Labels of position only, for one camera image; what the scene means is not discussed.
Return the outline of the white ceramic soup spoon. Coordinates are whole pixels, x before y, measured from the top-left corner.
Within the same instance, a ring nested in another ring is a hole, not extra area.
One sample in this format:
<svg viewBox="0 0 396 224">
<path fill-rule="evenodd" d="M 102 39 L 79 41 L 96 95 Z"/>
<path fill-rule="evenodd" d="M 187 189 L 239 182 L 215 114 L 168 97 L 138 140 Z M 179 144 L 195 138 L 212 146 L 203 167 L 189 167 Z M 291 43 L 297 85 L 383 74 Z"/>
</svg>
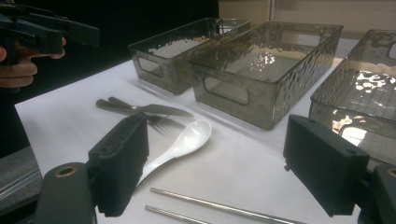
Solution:
<svg viewBox="0 0 396 224">
<path fill-rule="evenodd" d="M 199 119 L 189 124 L 172 146 L 144 167 L 138 185 L 167 162 L 191 154 L 201 148 L 208 141 L 211 133 L 212 126 L 207 120 Z"/>
</svg>

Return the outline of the metal table knife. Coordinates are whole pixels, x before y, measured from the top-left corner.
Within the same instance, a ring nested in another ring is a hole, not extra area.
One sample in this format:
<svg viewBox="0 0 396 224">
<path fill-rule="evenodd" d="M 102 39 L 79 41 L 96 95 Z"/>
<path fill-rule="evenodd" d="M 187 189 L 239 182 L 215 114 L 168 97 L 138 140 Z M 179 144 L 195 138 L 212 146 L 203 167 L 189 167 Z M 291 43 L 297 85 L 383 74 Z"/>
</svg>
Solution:
<svg viewBox="0 0 396 224">
<path fill-rule="evenodd" d="M 155 105 L 155 104 L 144 105 L 144 106 L 129 105 L 114 97 L 109 97 L 108 100 L 99 99 L 96 101 L 95 104 L 98 107 L 125 111 L 125 112 L 134 112 L 134 113 L 145 112 L 150 114 L 193 118 L 192 113 L 172 106 Z"/>
</svg>

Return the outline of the beige wooden shelf unit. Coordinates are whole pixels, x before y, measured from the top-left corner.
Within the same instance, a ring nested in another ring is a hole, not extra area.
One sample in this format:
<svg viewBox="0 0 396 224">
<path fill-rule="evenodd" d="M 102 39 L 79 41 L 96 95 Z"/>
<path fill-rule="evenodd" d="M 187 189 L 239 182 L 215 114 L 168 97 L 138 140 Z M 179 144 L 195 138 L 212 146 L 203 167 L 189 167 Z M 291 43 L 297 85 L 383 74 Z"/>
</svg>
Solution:
<svg viewBox="0 0 396 224">
<path fill-rule="evenodd" d="M 359 39 L 371 29 L 396 31 L 396 0 L 219 0 L 219 15 L 265 21 L 341 24 L 342 37 Z"/>
</svg>

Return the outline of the aluminium floor rail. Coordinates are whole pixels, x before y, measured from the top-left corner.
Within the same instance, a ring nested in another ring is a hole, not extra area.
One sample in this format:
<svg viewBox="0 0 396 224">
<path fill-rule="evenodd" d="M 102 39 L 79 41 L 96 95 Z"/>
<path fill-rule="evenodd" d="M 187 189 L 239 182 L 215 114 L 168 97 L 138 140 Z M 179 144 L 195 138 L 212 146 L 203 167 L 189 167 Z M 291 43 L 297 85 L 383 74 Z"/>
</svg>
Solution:
<svg viewBox="0 0 396 224">
<path fill-rule="evenodd" d="M 41 173 L 38 168 L 29 171 L 27 174 L 24 174 L 10 183 L 6 184 L 2 188 L 0 188 L 0 201 L 3 201 L 5 198 L 15 193 L 19 189 L 24 188 L 31 182 L 34 182 L 36 179 L 41 177 Z"/>
</svg>

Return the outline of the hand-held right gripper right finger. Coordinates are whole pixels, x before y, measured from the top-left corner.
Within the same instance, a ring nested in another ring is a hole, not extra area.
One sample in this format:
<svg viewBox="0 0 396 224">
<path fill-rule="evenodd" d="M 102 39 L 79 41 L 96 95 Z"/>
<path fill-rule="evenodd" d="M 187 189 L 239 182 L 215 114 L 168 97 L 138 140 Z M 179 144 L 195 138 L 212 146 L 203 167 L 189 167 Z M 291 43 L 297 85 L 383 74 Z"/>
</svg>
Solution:
<svg viewBox="0 0 396 224">
<path fill-rule="evenodd" d="M 322 124 L 289 116 L 283 149 L 285 169 L 294 172 L 328 216 L 350 215 L 352 192 L 369 155 Z"/>
</svg>

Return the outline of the metal fork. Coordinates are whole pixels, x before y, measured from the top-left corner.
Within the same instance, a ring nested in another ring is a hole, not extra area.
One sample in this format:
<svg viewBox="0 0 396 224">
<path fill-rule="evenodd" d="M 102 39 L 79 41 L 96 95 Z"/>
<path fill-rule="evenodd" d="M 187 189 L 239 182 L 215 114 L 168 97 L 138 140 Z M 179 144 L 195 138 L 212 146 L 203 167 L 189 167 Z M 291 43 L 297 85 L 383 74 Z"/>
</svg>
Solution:
<svg viewBox="0 0 396 224">
<path fill-rule="evenodd" d="M 115 107 L 130 109 L 131 106 L 116 97 L 109 97 L 108 101 Z M 177 128 L 181 124 L 170 120 L 167 116 L 148 114 L 148 126 L 166 138 L 176 138 Z"/>
</svg>

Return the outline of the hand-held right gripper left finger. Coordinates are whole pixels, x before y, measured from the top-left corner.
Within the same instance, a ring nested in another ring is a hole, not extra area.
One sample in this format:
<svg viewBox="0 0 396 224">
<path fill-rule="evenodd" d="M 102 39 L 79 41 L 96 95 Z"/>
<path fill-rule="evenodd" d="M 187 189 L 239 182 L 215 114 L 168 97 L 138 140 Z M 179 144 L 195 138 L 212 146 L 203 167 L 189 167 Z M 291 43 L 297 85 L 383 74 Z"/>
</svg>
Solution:
<svg viewBox="0 0 396 224">
<path fill-rule="evenodd" d="M 89 151 L 94 204 L 106 217 L 119 217 L 129 204 L 149 156 L 147 116 L 121 120 Z"/>
</svg>

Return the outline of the metal chopstick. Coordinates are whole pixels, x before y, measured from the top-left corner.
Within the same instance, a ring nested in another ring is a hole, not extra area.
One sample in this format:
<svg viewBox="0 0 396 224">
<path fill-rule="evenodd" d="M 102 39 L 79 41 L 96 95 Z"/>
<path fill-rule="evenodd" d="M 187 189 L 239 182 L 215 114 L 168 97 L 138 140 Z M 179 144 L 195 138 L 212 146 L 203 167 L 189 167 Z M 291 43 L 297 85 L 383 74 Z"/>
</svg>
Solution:
<svg viewBox="0 0 396 224">
<path fill-rule="evenodd" d="M 150 191 L 157 193 L 157 194 L 164 195 L 164 196 L 168 196 L 171 198 L 179 199 L 182 201 L 196 203 L 196 204 L 200 204 L 202 206 L 222 210 L 222 211 L 228 212 L 230 214 L 234 214 L 234 215 L 238 215 L 238 216 L 242 216 L 242 217 L 260 219 L 264 222 L 268 222 L 271 224 L 306 224 L 304 222 L 297 221 L 297 220 L 267 215 L 264 213 L 254 212 L 254 211 L 250 211 L 247 209 L 242 209 L 242 208 L 238 208 L 238 207 L 234 207 L 234 206 L 230 206 L 230 205 L 226 205 L 226 204 L 222 204 L 222 203 L 210 202 L 208 200 L 198 199 L 196 197 L 191 197 L 188 195 L 183 195 L 183 194 L 175 193 L 175 192 L 164 190 L 164 189 L 151 188 Z"/>
<path fill-rule="evenodd" d="M 157 207 L 153 207 L 153 206 L 149 206 L 149 205 L 146 205 L 145 209 L 147 211 L 150 211 L 151 213 L 155 213 L 155 214 L 165 216 L 165 217 L 170 217 L 170 218 L 179 220 L 185 224 L 211 224 L 209 222 L 205 222 L 200 219 L 183 216 L 183 215 L 180 215 L 180 214 L 177 214 L 174 212 L 170 212 L 170 211 L 163 210 L 161 208 L 157 208 Z"/>
</svg>

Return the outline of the smoky transparent plastic bin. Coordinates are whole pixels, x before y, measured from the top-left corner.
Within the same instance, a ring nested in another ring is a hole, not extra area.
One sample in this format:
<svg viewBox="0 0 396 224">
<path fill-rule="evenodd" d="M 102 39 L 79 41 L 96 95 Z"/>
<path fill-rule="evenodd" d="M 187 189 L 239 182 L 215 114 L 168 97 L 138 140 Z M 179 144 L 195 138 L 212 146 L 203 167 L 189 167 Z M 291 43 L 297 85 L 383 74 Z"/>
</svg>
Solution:
<svg viewBox="0 0 396 224">
<path fill-rule="evenodd" d="M 203 18 L 128 46 L 139 79 L 179 95 L 192 85 L 189 60 L 244 33 L 250 20 Z"/>
<path fill-rule="evenodd" d="M 309 118 L 396 165 L 396 31 L 370 30 L 311 95 Z"/>
<path fill-rule="evenodd" d="M 343 27 L 268 21 L 189 60 L 195 99 L 273 129 L 332 66 Z"/>
</svg>

